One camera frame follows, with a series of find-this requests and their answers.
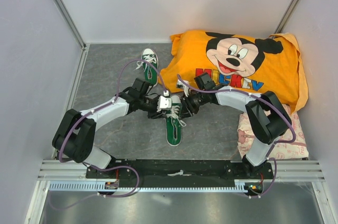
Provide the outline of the white shoelace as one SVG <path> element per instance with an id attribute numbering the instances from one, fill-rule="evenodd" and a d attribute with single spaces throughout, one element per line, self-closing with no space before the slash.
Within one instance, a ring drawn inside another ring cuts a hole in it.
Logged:
<path id="1" fill-rule="evenodd" d="M 180 124 L 180 126 L 185 127 L 186 123 L 180 119 L 181 110 L 181 104 L 173 105 L 171 109 L 166 112 L 166 117 L 171 119 L 173 125 Z"/>

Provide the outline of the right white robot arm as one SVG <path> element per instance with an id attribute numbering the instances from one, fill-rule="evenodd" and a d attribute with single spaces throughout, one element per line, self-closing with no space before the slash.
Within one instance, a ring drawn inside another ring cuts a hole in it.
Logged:
<path id="1" fill-rule="evenodd" d="M 296 133 L 292 121 L 278 97 L 272 91 L 256 94 L 226 84 L 216 84 L 208 73 L 194 78 L 197 87 L 177 76 L 177 86 L 184 89 L 184 105 L 191 115 L 207 103 L 228 106 L 248 115 L 254 140 L 242 158 L 242 172 L 255 178 L 279 143 L 293 143 Z"/>

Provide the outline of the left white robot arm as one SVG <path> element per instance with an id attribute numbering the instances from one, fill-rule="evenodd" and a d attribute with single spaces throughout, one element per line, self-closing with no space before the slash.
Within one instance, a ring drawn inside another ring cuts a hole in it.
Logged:
<path id="1" fill-rule="evenodd" d="M 137 78 L 131 87 L 101 105 L 82 111 L 66 111 L 52 140 L 59 157 L 65 155 L 76 163 L 94 166 L 104 178 L 114 176 L 114 158 L 94 146 L 95 133 L 109 122 L 137 110 L 147 112 L 148 118 L 162 117 L 165 110 L 171 109 L 173 101 L 167 90 L 150 98 L 147 94 L 150 87 L 149 82 Z"/>

